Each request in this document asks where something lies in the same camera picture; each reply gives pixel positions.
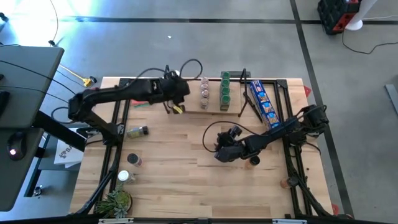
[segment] computer mouse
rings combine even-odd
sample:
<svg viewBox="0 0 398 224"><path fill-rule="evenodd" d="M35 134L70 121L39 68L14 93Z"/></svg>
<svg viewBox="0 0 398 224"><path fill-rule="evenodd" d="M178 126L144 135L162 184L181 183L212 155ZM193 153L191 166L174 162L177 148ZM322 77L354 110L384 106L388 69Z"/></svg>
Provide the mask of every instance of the computer mouse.
<svg viewBox="0 0 398 224"><path fill-rule="evenodd" d="M21 160L26 154L26 133L18 131L7 142L7 153L13 161Z"/></svg>

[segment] concrete floor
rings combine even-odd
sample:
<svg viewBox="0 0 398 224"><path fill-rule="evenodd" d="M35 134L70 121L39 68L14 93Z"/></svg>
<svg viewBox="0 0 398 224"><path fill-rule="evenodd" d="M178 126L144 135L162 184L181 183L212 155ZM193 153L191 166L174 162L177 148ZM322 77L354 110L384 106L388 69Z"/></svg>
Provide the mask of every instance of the concrete floor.
<svg viewBox="0 0 398 224"><path fill-rule="evenodd" d="M295 2L301 20L318 19L317 0ZM314 80L308 74L308 58L306 61L303 56L295 24L63 22L67 19L62 19L95 16L294 20L289 0L57 0L54 3L61 18L55 41L65 49L62 63L85 76L92 75L99 80L104 76L134 76L146 68L162 68L165 64L178 69L187 59L198 58L204 74L209 77L217 77L221 70L246 67L254 77L302 78L306 86L319 88L324 104L328 105L331 134L355 217L397 223L398 117L384 85L398 86L398 45L360 55L343 47L341 35L327 36L320 25L304 24L303 35ZM56 29L50 2L2 2L0 11L10 18L0 32L0 42L48 46L47 41ZM397 1L379 0L367 17L397 12ZM345 42L354 49L368 51L379 43L396 42L397 37L397 25L366 25L357 32L346 32ZM194 76L197 69L192 65L184 72L186 76ZM148 73L148 76L159 74ZM55 78L76 91L82 90L59 74ZM64 99L71 97L56 83L49 93ZM311 94L308 100L315 103L319 99L318 95ZM50 113L58 106L63 106L62 102L46 97L41 110ZM59 119L66 119L65 111L58 115ZM319 145L331 200L342 210L324 138L320 138ZM51 182L55 189L63 191L43 196L51 197L49 200L57 201L59 206L37 198L20 197L11 212L0 213L0 219L29 218L37 214L37 211L26 210L26 206L42 208L38 215L42 217L67 214L74 181L76 175L42 174L39 183Z"/></svg>

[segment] wooden tabletop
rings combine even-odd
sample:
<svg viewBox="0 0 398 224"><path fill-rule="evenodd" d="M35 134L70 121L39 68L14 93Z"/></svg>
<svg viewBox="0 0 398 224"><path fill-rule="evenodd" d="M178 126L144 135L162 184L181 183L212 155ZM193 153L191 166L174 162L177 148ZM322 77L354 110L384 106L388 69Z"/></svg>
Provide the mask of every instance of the wooden tabletop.
<svg viewBox="0 0 398 224"><path fill-rule="evenodd" d="M119 79L104 77L101 87L115 86ZM295 114L308 105L307 98L301 79L288 78L287 83ZM276 109L273 87L264 87ZM282 107L286 118L284 103ZM105 103L97 105L95 112L110 122L113 108L114 103ZM269 144L259 155L261 163L253 170L245 169L245 161L241 159L219 162L213 153L203 148L201 139L209 124L221 120L234 121L256 133L267 130L249 106L240 118L223 114L167 114L162 104L130 107L127 129L148 126L150 134L135 139L124 138L119 170L132 172L137 179L124 186L133 197L129 217L282 218L286 213L294 214L290 190L279 185L280 180L287 177L282 141ZM216 134L231 127L232 124L226 123L212 126L206 134L206 146L213 149ZM243 131L241 138L248 134ZM316 144L314 139L308 141ZM308 186L324 209L332 213L320 155L311 146L304 145L302 149ZM104 152L105 146L101 143L86 148L70 205L71 212L81 208L98 186ZM130 153L140 155L144 166L129 164L127 155ZM297 194L300 208L304 211L298 187Z"/></svg>

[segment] potted plant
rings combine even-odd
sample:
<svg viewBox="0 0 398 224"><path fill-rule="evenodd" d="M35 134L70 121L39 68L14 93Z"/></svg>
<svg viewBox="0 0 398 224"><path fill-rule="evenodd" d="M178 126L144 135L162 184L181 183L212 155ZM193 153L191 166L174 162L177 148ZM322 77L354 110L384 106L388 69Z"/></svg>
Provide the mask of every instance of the potted plant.
<svg viewBox="0 0 398 224"><path fill-rule="evenodd" d="M109 195L106 195L105 200L98 202L97 212L105 214L104 218L124 218L131 207L131 195L123 190L122 184L119 184Z"/></svg>

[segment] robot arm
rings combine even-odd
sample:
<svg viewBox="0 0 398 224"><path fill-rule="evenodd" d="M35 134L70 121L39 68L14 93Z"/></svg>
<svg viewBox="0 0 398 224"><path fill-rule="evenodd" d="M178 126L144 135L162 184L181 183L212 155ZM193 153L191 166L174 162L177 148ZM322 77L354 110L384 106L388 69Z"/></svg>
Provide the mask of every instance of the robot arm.
<svg viewBox="0 0 398 224"><path fill-rule="evenodd" d="M232 162L235 159L248 159L258 155L267 145L284 136L291 145L302 145L307 134L321 134L329 121L325 106L307 106L300 110L301 117L293 116L282 125L272 128L263 134L253 134L235 140L242 130L236 125L228 132L218 133L215 158L221 162Z"/></svg>
<svg viewBox="0 0 398 224"><path fill-rule="evenodd" d="M163 78L135 79L125 86L112 88L95 88L76 94L69 100L68 117L72 121L89 124L103 135L105 145L116 145L121 139L117 124L107 123L92 108L98 103L119 100L148 101L150 104L173 101L175 105L184 102L184 96L190 94L187 81L174 71Z"/></svg>

